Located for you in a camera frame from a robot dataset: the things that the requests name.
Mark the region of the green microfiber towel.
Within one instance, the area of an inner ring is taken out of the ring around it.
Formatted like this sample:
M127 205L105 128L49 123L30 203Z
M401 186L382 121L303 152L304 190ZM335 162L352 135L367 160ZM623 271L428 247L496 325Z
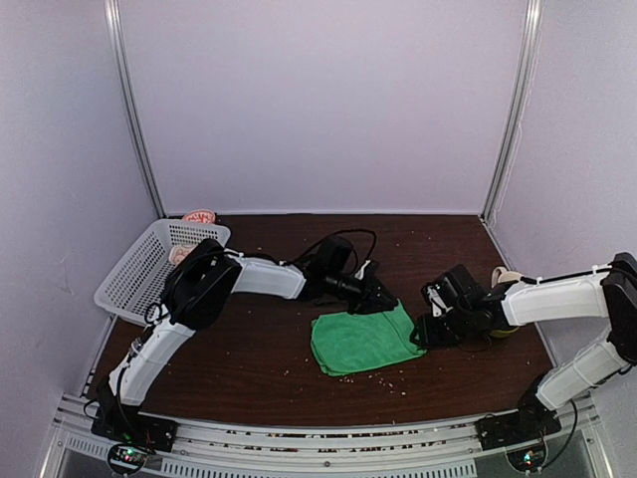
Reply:
M326 314L312 321L311 349L328 376L367 372L425 356L410 341L413 330L402 304L370 315Z

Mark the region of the orange bunny pattern towel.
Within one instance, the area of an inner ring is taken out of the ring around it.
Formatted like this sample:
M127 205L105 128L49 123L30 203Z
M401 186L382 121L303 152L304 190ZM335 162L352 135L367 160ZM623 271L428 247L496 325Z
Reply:
M169 252L168 260L172 265L178 266L195 248L195 245L175 245Z

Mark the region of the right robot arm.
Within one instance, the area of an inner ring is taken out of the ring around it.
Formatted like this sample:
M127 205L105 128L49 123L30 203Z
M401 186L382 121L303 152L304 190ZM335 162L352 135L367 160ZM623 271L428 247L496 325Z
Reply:
M595 343L531 386L531 402L510 421L519 439L531 439L543 429L548 410L636 364L636 259L627 252L589 270L551 278L505 270L491 289L458 264L426 283L421 294L430 311L417 319L410 341L424 350L457 346L471 335L506 335L529 324L607 321Z

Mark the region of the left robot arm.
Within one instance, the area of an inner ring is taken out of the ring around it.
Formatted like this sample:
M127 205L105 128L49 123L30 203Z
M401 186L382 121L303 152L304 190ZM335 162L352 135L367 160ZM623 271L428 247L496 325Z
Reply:
M291 261L247 255L205 239L168 275L157 302L144 313L145 327L120 364L97 387L106 428L122 442L136 440L143 422L136 413L168 361L196 333L210 328L233 294L246 293L306 302L332 296L351 315L394 310L397 299L365 259L345 269L350 241L329 235Z

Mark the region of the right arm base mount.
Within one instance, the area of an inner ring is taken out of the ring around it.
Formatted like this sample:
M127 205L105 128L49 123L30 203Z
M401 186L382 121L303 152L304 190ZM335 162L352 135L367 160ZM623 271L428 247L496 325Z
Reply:
M506 448L509 464L518 472L539 472L549 462L546 439L561 430L554 410L527 391L515 411L488 414L475 423L484 451Z

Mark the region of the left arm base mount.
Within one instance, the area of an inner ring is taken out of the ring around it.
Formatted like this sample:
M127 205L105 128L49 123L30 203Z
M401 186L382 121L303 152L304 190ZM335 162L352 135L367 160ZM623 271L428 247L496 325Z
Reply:
M157 452L170 452L178 424L166 418L139 413L138 406L124 405L118 394L120 380L111 386L103 377L97 387L98 409L91 426L95 436L113 441L106 453L106 465L118 476L139 472Z

